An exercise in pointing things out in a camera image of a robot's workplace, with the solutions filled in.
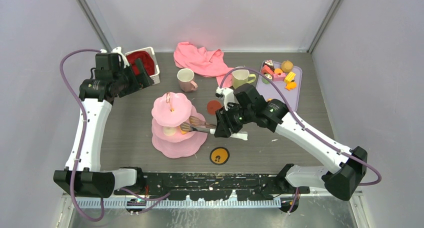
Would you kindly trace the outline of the pink three-tier dessert stand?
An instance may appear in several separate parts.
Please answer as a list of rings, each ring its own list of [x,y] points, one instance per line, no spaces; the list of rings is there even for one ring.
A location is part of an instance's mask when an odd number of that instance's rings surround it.
[[[171,159],[190,157],[206,142],[206,133],[182,131],[180,125],[191,116],[205,120],[183,93],[166,92],[158,97],[151,110],[152,144]]]

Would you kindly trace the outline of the metal serving tongs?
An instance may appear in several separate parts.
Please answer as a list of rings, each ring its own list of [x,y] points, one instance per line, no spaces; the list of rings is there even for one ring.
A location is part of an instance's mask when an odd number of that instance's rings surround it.
[[[217,132],[217,126],[215,124],[207,123],[204,120],[201,120],[200,118],[191,115],[188,119],[188,121],[183,122],[180,124],[183,129],[189,132],[201,132],[201,133],[207,133],[214,135],[216,138],[234,138],[239,139],[243,141],[248,140],[248,133],[247,132],[239,132],[239,133],[230,133],[227,134],[220,134]]]

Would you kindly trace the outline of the white round cake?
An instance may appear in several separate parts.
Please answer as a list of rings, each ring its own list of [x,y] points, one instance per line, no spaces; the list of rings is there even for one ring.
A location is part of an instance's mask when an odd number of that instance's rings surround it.
[[[167,137],[174,136],[176,134],[177,130],[178,129],[176,127],[171,127],[171,126],[163,126],[162,127],[162,133]]]

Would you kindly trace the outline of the orange wafer bar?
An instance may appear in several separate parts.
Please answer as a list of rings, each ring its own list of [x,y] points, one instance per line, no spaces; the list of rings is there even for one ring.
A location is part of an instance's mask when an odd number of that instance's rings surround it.
[[[180,129],[180,132],[183,134],[183,135],[185,135],[185,134],[187,134],[188,132],[184,129],[184,128],[182,128],[181,126],[179,126],[179,129]]]

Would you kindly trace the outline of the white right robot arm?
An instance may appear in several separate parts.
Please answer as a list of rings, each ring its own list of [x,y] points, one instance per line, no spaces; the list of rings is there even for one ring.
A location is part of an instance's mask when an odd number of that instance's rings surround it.
[[[368,153],[361,147],[349,148],[324,135],[305,122],[279,99],[265,100],[256,88],[243,84],[236,90],[218,87],[217,98],[224,106],[216,111],[216,138],[246,141],[245,124],[255,123],[283,136],[321,162],[321,166],[287,164],[279,173],[277,186],[283,193],[298,187],[326,189],[334,197],[348,201],[360,185],[367,168]]]

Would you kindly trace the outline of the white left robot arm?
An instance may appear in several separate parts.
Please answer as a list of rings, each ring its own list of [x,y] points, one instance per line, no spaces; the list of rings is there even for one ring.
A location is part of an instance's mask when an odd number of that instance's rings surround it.
[[[138,195],[146,188],[142,169],[127,166],[102,171],[101,147],[115,98],[133,94],[154,82],[143,66],[134,71],[120,51],[95,53],[90,78],[81,83],[79,93],[71,92],[80,107],[75,141],[64,169],[55,170],[53,181],[74,197],[104,199],[121,188]]]

